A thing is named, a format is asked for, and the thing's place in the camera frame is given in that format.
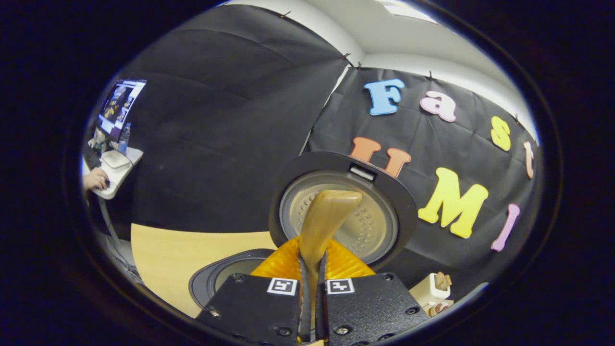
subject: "screw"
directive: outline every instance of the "screw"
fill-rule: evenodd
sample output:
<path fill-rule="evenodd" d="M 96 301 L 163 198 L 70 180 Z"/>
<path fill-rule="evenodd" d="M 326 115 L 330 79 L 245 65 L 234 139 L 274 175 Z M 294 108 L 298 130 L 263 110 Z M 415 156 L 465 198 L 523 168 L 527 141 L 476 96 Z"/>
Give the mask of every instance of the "screw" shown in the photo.
<path fill-rule="evenodd" d="M 419 312 L 419 308 L 409 308 L 408 310 L 406 310 L 407 315 L 414 315 L 417 312 Z"/>
<path fill-rule="evenodd" d="M 276 330 L 277 335 L 279 336 L 289 336 L 290 334 L 292 334 L 292 332 L 290 331 L 289 328 L 286 327 L 280 327 Z"/>
<path fill-rule="evenodd" d="M 349 326 L 341 326 L 338 329 L 335 329 L 335 334 L 337 334 L 337 335 L 346 335 L 346 334 L 350 333 L 351 330 L 352 330 L 352 328 L 350 328 Z"/>
<path fill-rule="evenodd" d="M 383 335 L 383 336 L 379 337 L 379 338 L 378 338 L 378 341 L 380 341 L 380 340 L 384 340 L 384 339 L 388 339 L 388 338 L 392 337 L 393 335 L 395 335 L 395 334 L 393 334 L 393 333 L 390 333 L 390 334 L 385 334 L 385 335 Z"/>
<path fill-rule="evenodd" d="M 233 280 L 235 280 L 236 283 L 240 283 L 240 282 L 242 282 L 244 280 L 244 276 L 239 274 L 239 273 L 235 273 L 235 274 L 231 275 L 231 278 Z"/>

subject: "computer monitor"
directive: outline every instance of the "computer monitor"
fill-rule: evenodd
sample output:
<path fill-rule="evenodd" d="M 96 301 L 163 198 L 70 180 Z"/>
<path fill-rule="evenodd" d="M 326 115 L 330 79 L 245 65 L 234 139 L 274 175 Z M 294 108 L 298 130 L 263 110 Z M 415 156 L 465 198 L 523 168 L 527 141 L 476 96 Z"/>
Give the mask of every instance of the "computer monitor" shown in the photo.
<path fill-rule="evenodd" d="M 118 79 L 112 84 L 111 90 L 100 105 L 96 120 L 96 126 L 105 133 L 107 140 L 119 141 L 128 112 L 146 83 L 147 81 L 142 79 Z"/>

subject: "table surface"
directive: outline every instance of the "table surface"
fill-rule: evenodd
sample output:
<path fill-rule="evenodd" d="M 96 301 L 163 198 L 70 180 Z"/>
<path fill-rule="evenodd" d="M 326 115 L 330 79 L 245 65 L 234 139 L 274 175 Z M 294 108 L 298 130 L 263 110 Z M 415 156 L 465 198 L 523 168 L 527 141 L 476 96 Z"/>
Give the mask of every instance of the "table surface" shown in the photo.
<path fill-rule="evenodd" d="M 131 226 L 132 255 L 145 286 L 195 318 L 201 308 L 189 291 L 193 274 L 206 265 L 252 249 L 277 249 L 269 232 L 199 233 Z"/>
<path fill-rule="evenodd" d="M 113 148 L 117 148 L 117 143 L 111 142 L 111 145 L 113 146 Z M 126 148 L 126 157 L 128 157 L 131 163 L 128 163 L 119 168 L 111 168 L 109 165 L 107 165 L 104 159 L 100 160 L 102 163 L 100 168 L 105 173 L 107 173 L 107 176 L 109 177 L 109 186 L 104 190 L 98 190 L 94 188 L 92 189 L 92 192 L 94 192 L 95 194 L 97 194 L 98 196 L 104 199 L 112 199 L 115 197 L 117 190 L 119 189 L 120 185 L 122 185 L 122 182 L 124 181 L 126 176 L 128 176 L 128 173 L 130 173 L 134 165 L 136 165 L 137 162 L 141 160 L 141 157 L 143 157 L 143 152 L 139 149 L 128 147 Z M 90 172 L 90 169 L 85 163 L 85 159 L 82 157 L 81 158 L 81 175 L 82 176 L 86 175 L 89 172 Z"/>

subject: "black fabric backdrop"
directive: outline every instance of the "black fabric backdrop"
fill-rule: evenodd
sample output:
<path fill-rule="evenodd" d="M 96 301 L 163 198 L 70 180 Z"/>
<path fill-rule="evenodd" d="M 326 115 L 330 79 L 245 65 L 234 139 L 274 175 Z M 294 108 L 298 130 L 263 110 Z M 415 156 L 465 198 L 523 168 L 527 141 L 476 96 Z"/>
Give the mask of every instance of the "black fabric backdrop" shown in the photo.
<path fill-rule="evenodd" d="M 299 155 L 347 62 L 309 29 L 220 6 L 149 46 L 118 77 L 145 79 L 128 122 L 132 222 L 266 231 L 274 182 Z"/>
<path fill-rule="evenodd" d="M 398 110 L 389 115 L 372 116 L 369 82 L 401 79 Z M 423 110 L 419 101 L 426 92 L 439 91 L 456 103 L 456 121 L 446 122 Z M 511 148 L 504 151 L 491 140 L 491 117 L 498 116 L 510 128 Z M 413 195 L 417 207 L 427 205 L 438 177 L 435 170 L 445 167 L 457 173 L 463 195 L 473 184 L 483 185 L 489 196 L 478 213 L 472 235 L 460 238 L 436 223 L 418 220 L 417 229 L 398 258 L 381 272 L 396 272 L 407 285 L 416 284 L 430 272 L 450 273 L 453 298 L 458 299 L 477 284 L 489 281 L 520 250 L 533 222 L 534 184 L 525 167 L 523 142 L 530 141 L 534 151 L 534 169 L 539 168 L 536 142 L 515 118 L 493 102 L 453 84 L 425 76 L 378 68 L 351 68 L 331 95 L 316 122 L 306 151 L 334 151 L 349 155 L 352 139 L 366 137 L 381 144 L 371 163 L 386 167 L 388 148 L 406 151 L 412 157 L 398 179 Z M 521 214 L 501 252 L 491 250 L 507 218 L 508 205 L 514 203 Z"/>

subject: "plastic bottle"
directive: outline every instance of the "plastic bottle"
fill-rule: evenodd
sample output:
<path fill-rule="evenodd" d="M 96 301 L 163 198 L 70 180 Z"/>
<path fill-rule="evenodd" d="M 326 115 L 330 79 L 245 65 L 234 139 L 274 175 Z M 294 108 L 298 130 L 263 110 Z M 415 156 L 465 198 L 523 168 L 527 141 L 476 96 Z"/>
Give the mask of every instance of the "plastic bottle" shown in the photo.
<path fill-rule="evenodd" d="M 126 127 L 124 128 L 124 130 L 119 136 L 119 142 L 118 142 L 119 146 L 117 148 L 117 150 L 122 154 L 126 154 L 126 148 L 128 147 L 129 137 L 130 137 L 130 123 L 127 123 Z"/>

